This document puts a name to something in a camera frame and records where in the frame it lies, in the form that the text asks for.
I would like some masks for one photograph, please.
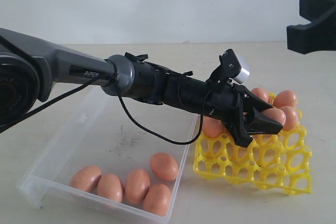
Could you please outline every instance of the black bracket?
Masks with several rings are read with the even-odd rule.
[[[300,54],[336,51],[336,0],[299,0],[300,16],[311,21],[287,27],[287,48]]]

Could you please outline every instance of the white table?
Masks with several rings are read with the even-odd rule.
[[[336,213],[336,52],[300,55],[285,43],[202,45],[94,45],[69,46],[98,57],[111,54],[147,53],[152,62],[173,70],[194,71],[205,80],[218,66],[218,56],[233,48],[247,61],[251,76],[248,88],[262,86],[278,93],[295,90],[301,124],[307,128],[306,144],[312,148],[312,194],[285,196],[274,191],[231,186],[225,180],[206,181],[193,172],[195,146],[191,146],[173,209],[171,223],[334,223]],[[56,85],[55,97],[73,88]],[[33,210],[15,188],[17,181],[76,109],[89,90],[73,95],[0,136],[0,223],[116,223],[110,216],[46,199]]]

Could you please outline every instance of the egg tray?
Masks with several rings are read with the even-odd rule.
[[[270,103],[275,98],[269,94]],[[297,110],[299,118],[302,112]],[[307,130],[300,123],[278,135],[255,135],[247,147],[235,145],[229,132],[196,140],[194,172],[205,179],[224,178],[229,183],[252,183],[259,189],[281,188],[287,195],[311,193],[310,147],[304,143]]]

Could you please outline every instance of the brown egg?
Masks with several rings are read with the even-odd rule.
[[[281,123],[282,125],[284,125],[286,122],[286,115],[284,111],[282,111],[281,109],[278,108],[266,109],[262,111],[262,114],[264,116],[267,116],[268,118],[273,119],[274,121]]]
[[[132,205],[142,202],[149,190],[150,179],[144,169],[133,170],[125,183],[125,196]]]
[[[286,122],[284,124],[283,129],[285,131],[291,131],[295,129],[295,127],[299,123],[299,113],[296,109],[292,108],[291,106],[282,106],[280,108],[282,111],[284,111],[286,115]]]
[[[143,201],[143,210],[159,216],[166,216],[172,194],[164,184],[152,186]]]
[[[124,186],[119,177],[114,174],[104,174],[97,185],[97,195],[122,202],[124,196]]]
[[[211,138],[218,137],[224,131],[224,126],[220,120],[203,117],[203,133]]]
[[[285,90],[279,93],[273,101],[273,106],[276,108],[281,108],[283,106],[291,106],[295,108],[298,104],[298,99],[296,93],[291,90]]]
[[[71,178],[69,186],[91,193],[97,187],[100,177],[100,168],[95,165],[89,165],[76,172]]]
[[[150,167],[156,177],[164,181],[175,180],[179,171],[179,165],[167,153],[154,154],[150,159]]]
[[[251,93],[262,99],[264,102],[269,102],[269,94],[265,89],[257,87],[252,89]]]

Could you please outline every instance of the robotic arm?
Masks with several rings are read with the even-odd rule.
[[[107,95],[165,104],[221,120],[242,147],[251,143],[254,134],[281,131],[280,123],[261,114],[272,106],[242,85],[249,70],[232,49],[219,57],[219,66],[206,81],[191,78],[192,72],[177,73],[147,59],[147,55],[126,53],[102,60],[0,29],[0,125],[8,128],[36,100],[47,101],[56,83],[90,82]]]

